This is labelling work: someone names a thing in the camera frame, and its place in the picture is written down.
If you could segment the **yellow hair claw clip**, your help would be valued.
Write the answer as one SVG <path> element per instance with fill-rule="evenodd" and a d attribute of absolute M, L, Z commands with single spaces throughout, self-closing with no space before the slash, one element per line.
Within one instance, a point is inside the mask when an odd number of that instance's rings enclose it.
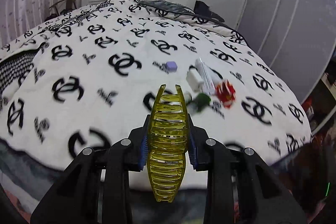
<path fill-rule="evenodd" d="M 165 93 L 160 86 L 154 100 L 147 130 L 147 174 L 155 200 L 173 202 L 186 170 L 190 125 L 180 85 Z"/>

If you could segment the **dark grey bed blanket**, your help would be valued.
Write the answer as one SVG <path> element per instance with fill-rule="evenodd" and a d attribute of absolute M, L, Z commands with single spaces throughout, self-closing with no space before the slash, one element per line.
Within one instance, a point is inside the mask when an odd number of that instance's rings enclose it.
<path fill-rule="evenodd" d="M 64 171 L 42 166 L 25 152 L 1 144 L 1 171 L 18 191 L 1 186 L 1 223 L 31 223 L 31 216 Z M 207 188 L 187 189 L 175 201 L 157 202 L 151 192 L 129 188 L 132 223 L 204 223 Z"/>

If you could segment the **green wrapper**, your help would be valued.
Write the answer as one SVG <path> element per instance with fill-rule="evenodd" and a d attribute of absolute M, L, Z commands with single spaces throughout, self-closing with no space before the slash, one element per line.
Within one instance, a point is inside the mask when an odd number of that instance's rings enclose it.
<path fill-rule="evenodd" d="M 187 104 L 187 110 L 190 114 L 199 113 L 209 106 L 211 97 L 205 93 L 199 93 L 194 99 Z"/>

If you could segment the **red white crumpled wrapper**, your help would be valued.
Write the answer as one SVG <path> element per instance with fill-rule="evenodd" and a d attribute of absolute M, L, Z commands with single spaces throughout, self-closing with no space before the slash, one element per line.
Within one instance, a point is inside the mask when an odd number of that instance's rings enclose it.
<path fill-rule="evenodd" d="M 215 87 L 215 94 L 221 104 L 227 109 L 231 108 L 236 101 L 236 91 L 234 86 L 228 80 L 224 80 L 217 84 Z"/>

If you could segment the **white logo print duvet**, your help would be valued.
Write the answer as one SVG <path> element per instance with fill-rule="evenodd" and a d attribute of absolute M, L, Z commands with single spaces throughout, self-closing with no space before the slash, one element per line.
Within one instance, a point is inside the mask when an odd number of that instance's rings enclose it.
<path fill-rule="evenodd" d="M 252 147 L 268 164 L 310 141 L 299 100 L 237 31 L 169 2 L 108 0 L 1 49 L 1 144 L 63 171 L 84 147 L 141 126 L 161 85 L 196 96 L 186 75 L 198 58 L 236 91 L 231 108 L 213 98 L 193 115 L 210 137 Z"/>

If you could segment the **cluttered side shelf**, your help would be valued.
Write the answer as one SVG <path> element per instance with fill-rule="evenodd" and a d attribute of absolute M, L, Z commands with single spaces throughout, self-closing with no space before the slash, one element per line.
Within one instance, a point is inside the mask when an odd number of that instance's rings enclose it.
<path fill-rule="evenodd" d="M 310 95 L 302 104 L 314 136 L 333 124 L 335 116 L 335 62 L 330 62 Z"/>

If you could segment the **white charger box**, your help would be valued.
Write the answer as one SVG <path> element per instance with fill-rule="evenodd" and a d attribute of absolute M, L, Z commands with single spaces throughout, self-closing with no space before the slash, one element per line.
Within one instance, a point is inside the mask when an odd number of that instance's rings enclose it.
<path fill-rule="evenodd" d="M 199 74 L 196 68 L 192 67 L 188 70 L 187 75 L 186 75 L 186 80 L 190 88 L 194 92 L 199 92 L 202 90 L 204 80 L 202 79 L 201 75 Z"/>

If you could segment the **white tube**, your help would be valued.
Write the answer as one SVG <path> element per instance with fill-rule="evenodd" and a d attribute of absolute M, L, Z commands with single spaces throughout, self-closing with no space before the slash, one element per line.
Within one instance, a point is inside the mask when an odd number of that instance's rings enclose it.
<path fill-rule="evenodd" d="M 213 80 L 209 74 L 209 71 L 207 70 L 207 66 L 201 60 L 201 58 L 198 58 L 195 60 L 195 67 L 197 68 L 198 73 L 200 74 L 203 80 L 202 92 L 210 96 L 214 95 L 215 86 L 214 86 Z"/>

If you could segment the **small purple box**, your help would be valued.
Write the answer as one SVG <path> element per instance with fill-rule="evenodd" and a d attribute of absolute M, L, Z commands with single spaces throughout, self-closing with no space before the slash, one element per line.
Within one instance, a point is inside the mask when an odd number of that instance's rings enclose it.
<path fill-rule="evenodd" d="M 178 70 L 178 66 L 177 66 L 176 62 L 174 62 L 174 61 L 168 61 L 165 64 L 165 68 L 169 73 L 170 72 L 176 72 Z"/>

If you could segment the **grey wardrobe doors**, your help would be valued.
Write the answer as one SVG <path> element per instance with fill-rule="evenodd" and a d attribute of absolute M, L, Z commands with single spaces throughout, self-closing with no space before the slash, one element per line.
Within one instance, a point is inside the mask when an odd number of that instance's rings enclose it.
<path fill-rule="evenodd" d="M 335 0 L 245 0 L 238 32 L 303 102 L 335 50 Z"/>

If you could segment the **wooden chair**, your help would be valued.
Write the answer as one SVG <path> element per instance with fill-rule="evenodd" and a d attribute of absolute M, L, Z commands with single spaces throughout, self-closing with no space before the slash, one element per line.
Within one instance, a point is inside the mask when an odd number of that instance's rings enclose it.
<path fill-rule="evenodd" d="M 60 0 L 49 7 L 57 16 L 77 9 L 77 0 Z"/>

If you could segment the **black clothing on bed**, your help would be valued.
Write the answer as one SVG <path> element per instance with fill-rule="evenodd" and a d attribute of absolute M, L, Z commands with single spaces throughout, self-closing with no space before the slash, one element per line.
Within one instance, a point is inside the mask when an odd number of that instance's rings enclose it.
<path fill-rule="evenodd" d="M 225 20 L 220 15 L 211 11 L 210 7 L 202 1 L 195 1 L 194 12 L 198 15 L 216 19 L 222 23 L 225 22 Z"/>

